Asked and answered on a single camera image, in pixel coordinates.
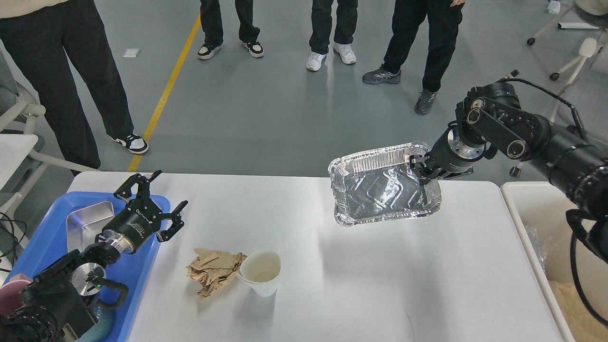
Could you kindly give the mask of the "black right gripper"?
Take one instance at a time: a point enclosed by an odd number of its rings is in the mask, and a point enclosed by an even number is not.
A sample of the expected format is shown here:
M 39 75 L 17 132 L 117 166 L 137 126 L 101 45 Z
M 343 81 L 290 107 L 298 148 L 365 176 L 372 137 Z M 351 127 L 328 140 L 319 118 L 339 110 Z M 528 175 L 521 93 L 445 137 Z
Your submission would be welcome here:
M 450 125 L 430 152 L 411 154 L 409 164 L 411 168 L 418 168 L 421 183 L 430 183 L 434 179 L 448 180 L 471 175 L 473 164 L 484 157 L 485 151 L 484 144 L 465 143 L 458 126 Z

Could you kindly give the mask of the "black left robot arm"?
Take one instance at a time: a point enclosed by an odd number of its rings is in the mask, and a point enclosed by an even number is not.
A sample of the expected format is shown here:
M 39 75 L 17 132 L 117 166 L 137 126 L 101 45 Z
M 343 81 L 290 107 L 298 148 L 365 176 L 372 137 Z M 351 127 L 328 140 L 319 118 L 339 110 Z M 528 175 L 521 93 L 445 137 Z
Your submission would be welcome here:
M 106 269 L 124 255 L 134 255 L 151 237 L 167 242 L 184 221 L 184 200 L 163 212 L 152 199 L 150 184 L 161 170 L 132 174 L 114 193 L 125 203 L 93 243 L 61 256 L 17 293 L 19 306 L 1 318 L 3 342 L 76 341 L 98 327 L 109 327 L 128 299 L 123 282 L 108 278 Z

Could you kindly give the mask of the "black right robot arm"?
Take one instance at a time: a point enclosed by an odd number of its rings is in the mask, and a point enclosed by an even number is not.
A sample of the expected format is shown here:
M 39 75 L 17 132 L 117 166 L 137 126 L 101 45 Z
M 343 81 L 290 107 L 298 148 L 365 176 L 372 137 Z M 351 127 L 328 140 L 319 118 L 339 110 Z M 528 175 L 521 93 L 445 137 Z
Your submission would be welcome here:
M 456 119 L 432 149 L 409 158 L 410 168 L 421 183 L 452 179 L 473 173 L 473 164 L 492 159 L 497 152 L 511 160 L 527 162 L 576 205 L 565 214 L 572 230 L 570 266 L 576 291 L 584 307 L 602 325 L 583 292 L 576 266 L 576 243 L 582 243 L 602 261 L 608 253 L 607 152 L 589 143 L 576 108 L 562 97 L 547 95 L 565 104 L 574 124 L 560 126 L 543 115 L 521 107 L 513 71 L 493 84 L 472 87 L 456 105 Z

